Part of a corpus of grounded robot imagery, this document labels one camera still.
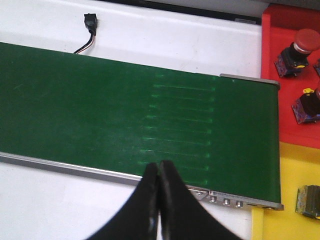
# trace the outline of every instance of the wire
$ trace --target wire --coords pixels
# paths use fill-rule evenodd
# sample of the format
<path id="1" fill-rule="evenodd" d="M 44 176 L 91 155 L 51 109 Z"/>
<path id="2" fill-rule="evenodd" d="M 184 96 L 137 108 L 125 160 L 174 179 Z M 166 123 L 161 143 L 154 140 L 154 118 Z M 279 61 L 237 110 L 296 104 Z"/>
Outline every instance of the wire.
<path id="1" fill-rule="evenodd" d="M 94 36 L 93 34 L 91 34 L 89 41 L 88 41 L 85 45 L 83 45 L 82 47 L 80 47 L 78 50 L 76 50 L 76 51 L 74 52 L 74 54 L 79 54 L 79 53 L 83 52 L 84 50 L 88 49 L 88 48 L 94 43 L 95 37 L 96 37 L 96 36 Z"/>

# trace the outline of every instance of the electrical connector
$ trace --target electrical connector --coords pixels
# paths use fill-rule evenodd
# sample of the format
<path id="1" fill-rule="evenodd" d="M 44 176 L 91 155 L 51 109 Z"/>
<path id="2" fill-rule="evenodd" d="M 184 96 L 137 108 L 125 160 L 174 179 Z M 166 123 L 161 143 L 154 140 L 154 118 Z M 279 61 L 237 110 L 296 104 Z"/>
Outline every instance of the electrical connector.
<path id="1" fill-rule="evenodd" d="M 87 13 L 84 15 L 85 27 L 89 30 L 89 33 L 96 35 L 98 27 L 98 19 L 95 13 Z"/>

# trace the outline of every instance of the red panel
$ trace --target red panel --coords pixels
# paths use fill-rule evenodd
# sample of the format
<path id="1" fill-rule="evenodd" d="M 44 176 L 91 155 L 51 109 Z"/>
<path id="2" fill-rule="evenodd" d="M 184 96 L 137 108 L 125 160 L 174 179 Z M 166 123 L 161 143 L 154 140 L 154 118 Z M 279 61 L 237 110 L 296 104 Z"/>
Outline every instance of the red panel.
<path id="1" fill-rule="evenodd" d="M 297 124 L 291 108 L 303 94 L 303 89 L 316 89 L 320 80 L 313 65 L 320 59 L 320 50 L 309 57 L 309 66 L 295 78 L 280 78 L 275 61 L 281 51 L 294 41 L 300 29 L 320 32 L 320 11 L 305 8 L 272 5 L 262 15 L 261 77 L 280 82 L 279 133 L 280 141 L 320 149 L 320 122 Z"/>

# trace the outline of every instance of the green conveyor belt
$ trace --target green conveyor belt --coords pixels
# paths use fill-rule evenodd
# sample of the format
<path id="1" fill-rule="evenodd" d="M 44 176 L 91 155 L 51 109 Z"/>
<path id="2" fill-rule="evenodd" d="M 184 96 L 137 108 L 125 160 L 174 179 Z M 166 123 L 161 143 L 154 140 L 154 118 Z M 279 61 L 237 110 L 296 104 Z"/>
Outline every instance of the green conveyor belt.
<path id="1" fill-rule="evenodd" d="M 281 201 L 272 84 L 0 43 L 0 151 Z"/>

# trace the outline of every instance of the red emergency stop button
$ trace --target red emergency stop button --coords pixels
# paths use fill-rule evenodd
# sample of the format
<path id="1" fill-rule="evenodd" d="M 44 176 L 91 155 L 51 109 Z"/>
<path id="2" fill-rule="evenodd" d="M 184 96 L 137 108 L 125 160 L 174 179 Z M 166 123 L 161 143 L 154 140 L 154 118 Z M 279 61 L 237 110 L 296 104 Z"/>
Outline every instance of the red emergency stop button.
<path id="1" fill-rule="evenodd" d="M 309 28 L 301 29 L 295 34 L 294 42 L 302 50 L 313 52 L 320 49 L 320 33 Z"/>

